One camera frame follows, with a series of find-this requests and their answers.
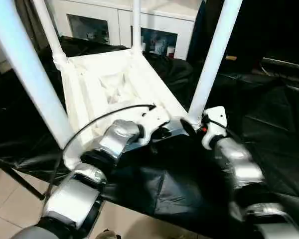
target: white pole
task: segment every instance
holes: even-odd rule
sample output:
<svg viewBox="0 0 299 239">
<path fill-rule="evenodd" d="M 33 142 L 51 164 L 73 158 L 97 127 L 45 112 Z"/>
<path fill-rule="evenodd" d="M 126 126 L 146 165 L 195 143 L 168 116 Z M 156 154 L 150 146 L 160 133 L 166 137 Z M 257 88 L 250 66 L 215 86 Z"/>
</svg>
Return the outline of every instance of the white pole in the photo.
<svg viewBox="0 0 299 239">
<path fill-rule="evenodd" d="M 41 117 L 63 148 L 73 135 L 71 125 L 12 0 L 0 0 L 0 44 Z M 68 155 L 72 163 L 80 162 L 76 151 Z"/>
<path fill-rule="evenodd" d="M 196 129 L 200 126 L 201 116 L 224 56 L 242 1 L 225 0 L 223 4 L 213 40 L 188 112 L 191 124 Z"/>
<path fill-rule="evenodd" d="M 133 46 L 134 53 L 141 53 L 141 0 L 133 0 Z"/>
<path fill-rule="evenodd" d="M 66 62 L 67 59 L 65 53 L 61 48 L 48 9 L 46 8 L 44 0 L 33 0 L 33 3 L 38 13 L 38 16 L 40 18 L 45 35 L 49 41 L 52 50 L 54 64 L 56 68 L 60 70 L 60 65 Z"/>
</svg>

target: white cabinet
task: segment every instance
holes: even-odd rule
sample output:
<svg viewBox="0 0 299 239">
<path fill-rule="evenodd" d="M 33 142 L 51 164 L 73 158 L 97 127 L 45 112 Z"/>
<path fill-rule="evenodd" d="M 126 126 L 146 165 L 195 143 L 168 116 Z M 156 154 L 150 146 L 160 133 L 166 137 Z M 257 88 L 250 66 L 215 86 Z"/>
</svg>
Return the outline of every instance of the white cabinet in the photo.
<svg viewBox="0 0 299 239">
<path fill-rule="evenodd" d="M 119 10 L 119 22 L 121 44 L 131 47 L 133 13 Z M 175 58 L 185 60 L 193 28 L 193 21 L 141 13 L 143 50 L 160 55 L 174 51 Z"/>
<path fill-rule="evenodd" d="M 186 60 L 202 0 L 142 0 L 146 52 Z M 49 0 L 59 35 L 111 45 L 132 45 L 132 0 Z"/>
<path fill-rule="evenodd" d="M 120 45 L 117 9 L 67 0 L 49 5 L 59 35 Z"/>
</svg>

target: glass cabinet door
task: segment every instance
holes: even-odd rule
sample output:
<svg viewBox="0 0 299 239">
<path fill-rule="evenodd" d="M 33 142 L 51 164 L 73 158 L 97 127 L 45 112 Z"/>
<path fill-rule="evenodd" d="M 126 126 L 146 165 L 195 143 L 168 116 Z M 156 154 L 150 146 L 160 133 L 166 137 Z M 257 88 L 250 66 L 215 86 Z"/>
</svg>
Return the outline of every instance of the glass cabinet door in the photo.
<svg viewBox="0 0 299 239">
<path fill-rule="evenodd" d="M 67 16 L 73 37 L 110 44 L 107 21 L 71 14 L 67 14 Z"/>
<path fill-rule="evenodd" d="M 133 13 L 119 10 L 121 44 L 132 46 Z M 142 48 L 145 52 L 186 60 L 194 22 L 141 13 Z"/>
<path fill-rule="evenodd" d="M 50 0 L 59 35 L 120 45 L 118 10 L 67 0 Z"/>
</svg>

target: wire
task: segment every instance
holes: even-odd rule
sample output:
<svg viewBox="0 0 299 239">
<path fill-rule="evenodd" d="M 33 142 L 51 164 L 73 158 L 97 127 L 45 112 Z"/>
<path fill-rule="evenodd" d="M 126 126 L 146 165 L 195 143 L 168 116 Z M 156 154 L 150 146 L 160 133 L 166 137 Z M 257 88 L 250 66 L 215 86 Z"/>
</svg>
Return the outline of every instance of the wire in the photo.
<svg viewBox="0 0 299 239">
<path fill-rule="evenodd" d="M 223 126 L 221 123 L 217 122 L 217 121 L 214 121 L 214 120 L 210 120 L 209 119 L 209 122 L 211 123 L 214 123 L 220 127 L 222 127 L 223 129 L 225 129 L 229 134 L 231 134 L 231 136 L 233 136 L 233 138 L 235 138 L 236 140 L 242 142 L 242 139 L 241 137 L 239 137 L 234 131 L 232 131 L 231 129 L 227 128 L 226 126 Z"/>
<path fill-rule="evenodd" d="M 127 106 L 127 107 L 124 107 L 124 108 L 121 108 L 121 109 L 118 109 L 118 110 L 115 110 L 115 111 L 112 111 L 112 112 L 109 112 L 107 114 L 104 114 L 100 117 L 97 117 L 96 119 L 90 121 L 88 124 L 86 124 L 84 127 L 82 127 L 79 131 L 77 131 L 70 139 L 69 141 L 65 144 L 64 148 L 61 150 L 61 153 L 60 153 L 60 157 L 57 159 L 57 161 L 55 162 L 55 165 L 54 165 L 54 170 L 53 170 L 53 173 L 51 175 L 51 178 L 50 178 L 50 182 L 49 182 L 49 186 L 45 192 L 45 200 L 44 200 L 44 205 L 47 203 L 47 201 L 49 200 L 50 196 L 51 196 L 51 191 L 52 191 L 52 188 L 53 188 L 53 185 L 54 185 L 54 180 L 55 180 L 55 177 L 56 177 L 56 174 L 57 174 L 57 171 L 60 167 L 60 163 L 63 159 L 63 154 L 64 152 L 67 150 L 67 148 L 69 147 L 69 145 L 76 139 L 76 137 L 82 132 L 84 131 L 86 128 L 88 128 L 89 126 L 91 126 L 92 124 L 94 124 L 96 121 L 98 120 L 101 120 L 107 116 L 110 116 L 112 114 L 115 114 L 117 112 L 120 112 L 120 111 L 124 111 L 124 110 L 128 110 L 128 109 L 132 109 L 132 108 L 138 108 L 138 107 L 148 107 L 149 110 L 152 110 L 154 109 L 156 106 L 155 105 L 134 105 L 134 106 Z"/>
<path fill-rule="evenodd" d="M 204 123 L 214 123 L 216 125 L 218 125 L 219 127 L 222 127 L 223 129 L 225 129 L 231 136 L 233 136 L 233 138 L 235 138 L 237 141 L 243 143 L 243 140 L 241 139 L 241 137 L 239 137 L 234 131 L 232 131 L 231 129 L 227 128 L 226 126 L 222 125 L 221 123 L 211 120 L 208 115 L 203 115 L 202 116 L 202 121 Z"/>
</svg>

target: black tarp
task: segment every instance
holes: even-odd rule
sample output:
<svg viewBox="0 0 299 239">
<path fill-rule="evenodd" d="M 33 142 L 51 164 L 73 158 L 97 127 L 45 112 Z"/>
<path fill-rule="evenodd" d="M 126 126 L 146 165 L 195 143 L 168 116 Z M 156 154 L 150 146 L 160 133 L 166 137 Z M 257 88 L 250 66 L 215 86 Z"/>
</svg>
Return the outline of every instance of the black tarp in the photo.
<svg viewBox="0 0 299 239">
<path fill-rule="evenodd" d="M 68 56 L 123 49 L 69 39 L 62 39 L 61 44 Z M 198 79 L 192 67 L 152 54 L 146 58 L 188 108 Z M 50 50 L 44 50 L 40 59 L 64 103 Z M 242 137 L 264 170 L 269 187 L 299 224 L 299 84 L 266 76 L 219 75 L 208 106 L 219 105 L 226 109 L 230 128 Z M 15 73 L 3 74 L 0 162 L 48 180 L 59 152 Z M 65 173 L 62 167 L 58 176 Z M 240 229 L 228 216 L 226 187 L 212 154 L 196 138 L 185 135 L 125 153 L 102 196 L 214 238 Z"/>
</svg>

